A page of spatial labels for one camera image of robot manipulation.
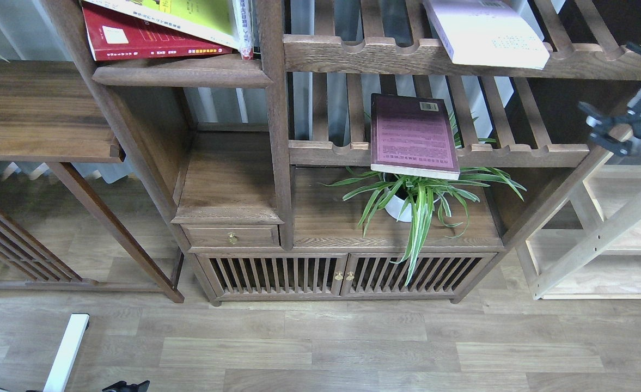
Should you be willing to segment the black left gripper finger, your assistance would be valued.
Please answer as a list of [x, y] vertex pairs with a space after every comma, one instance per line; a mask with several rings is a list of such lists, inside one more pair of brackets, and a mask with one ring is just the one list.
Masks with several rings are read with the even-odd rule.
[[126, 381], [118, 381], [112, 385], [104, 387], [103, 392], [142, 392], [148, 391], [150, 385], [149, 380], [144, 380], [139, 384], [128, 384]]

